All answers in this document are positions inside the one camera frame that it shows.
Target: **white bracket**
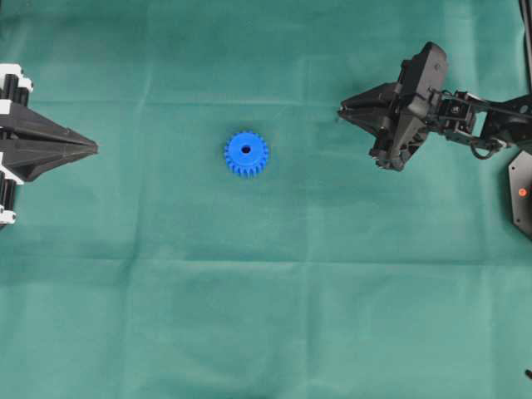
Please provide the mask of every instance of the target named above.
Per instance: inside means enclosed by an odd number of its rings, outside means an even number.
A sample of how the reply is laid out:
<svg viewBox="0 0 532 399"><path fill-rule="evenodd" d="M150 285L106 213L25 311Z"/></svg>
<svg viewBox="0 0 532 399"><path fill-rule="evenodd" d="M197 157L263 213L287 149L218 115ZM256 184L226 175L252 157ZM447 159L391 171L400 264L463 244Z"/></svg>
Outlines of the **white bracket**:
<svg viewBox="0 0 532 399"><path fill-rule="evenodd" d="M6 75L17 75L18 87L26 88L31 93L33 91L33 82L22 73L22 68L18 64L0 64L0 88L6 80Z"/></svg>
<svg viewBox="0 0 532 399"><path fill-rule="evenodd" d="M0 171L4 173L6 180L15 180L17 185L24 185L24 180L12 173L8 168L2 164L3 152L0 152ZM12 210L5 210L3 205L0 205L0 224L13 224L17 219L17 213Z"/></svg>
<svg viewBox="0 0 532 399"><path fill-rule="evenodd" d="M0 115L9 115L11 113L11 100L0 100Z"/></svg>

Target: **blue gear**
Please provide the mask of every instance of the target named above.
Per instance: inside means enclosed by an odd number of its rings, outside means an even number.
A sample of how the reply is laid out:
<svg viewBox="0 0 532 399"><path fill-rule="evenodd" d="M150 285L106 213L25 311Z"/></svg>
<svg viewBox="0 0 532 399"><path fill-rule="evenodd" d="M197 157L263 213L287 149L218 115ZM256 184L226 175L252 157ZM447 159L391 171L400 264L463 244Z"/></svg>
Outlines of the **blue gear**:
<svg viewBox="0 0 532 399"><path fill-rule="evenodd" d="M263 171L268 162L268 144L252 131L241 131L227 142L224 157L233 173L254 177Z"/></svg>

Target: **robotic arm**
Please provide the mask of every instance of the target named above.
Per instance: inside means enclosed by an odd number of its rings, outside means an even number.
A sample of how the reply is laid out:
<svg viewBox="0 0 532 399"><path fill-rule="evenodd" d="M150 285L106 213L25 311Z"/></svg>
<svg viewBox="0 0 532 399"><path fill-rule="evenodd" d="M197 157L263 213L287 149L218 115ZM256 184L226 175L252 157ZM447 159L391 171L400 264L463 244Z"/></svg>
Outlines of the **robotic arm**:
<svg viewBox="0 0 532 399"><path fill-rule="evenodd" d="M97 144L27 108L33 84L17 64L0 64L0 228L15 223L17 187L94 155Z"/></svg>
<svg viewBox="0 0 532 399"><path fill-rule="evenodd" d="M442 90L447 66L445 52L428 42L419 54L402 62L396 82L342 102L338 114L375 136L369 154L377 166L403 170L431 131L469 146L481 160L512 145L532 154L532 96L495 102L466 91L451 94ZM479 112L487 115L480 136L474 136Z"/></svg>

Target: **green cloth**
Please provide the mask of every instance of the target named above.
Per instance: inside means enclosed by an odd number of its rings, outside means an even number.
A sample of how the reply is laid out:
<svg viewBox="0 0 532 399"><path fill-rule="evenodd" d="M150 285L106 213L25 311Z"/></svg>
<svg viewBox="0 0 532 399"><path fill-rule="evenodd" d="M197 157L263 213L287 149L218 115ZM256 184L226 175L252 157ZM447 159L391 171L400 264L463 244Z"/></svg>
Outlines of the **green cloth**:
<svg viewBox="0 0 532 399"><path fill-rule="evenodd" d="M530 398L516 150L432 135L382 171L336 117L429 40L445 88L524 95L523 31L499 0L4 0L0 61L100 154L0 233L0 397Z"/></svg>

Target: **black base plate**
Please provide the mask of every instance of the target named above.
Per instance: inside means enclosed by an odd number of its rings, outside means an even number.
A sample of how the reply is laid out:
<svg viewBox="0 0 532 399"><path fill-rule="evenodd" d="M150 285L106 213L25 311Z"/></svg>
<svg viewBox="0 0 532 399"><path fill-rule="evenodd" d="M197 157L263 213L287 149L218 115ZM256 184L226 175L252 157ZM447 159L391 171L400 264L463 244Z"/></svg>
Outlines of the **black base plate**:
<svg viewBox="0 0 532 399"><path fill-rule="evenodd" d="M532 155L522 151L508 166L508 174L514 225L532 239Z"/></svg>

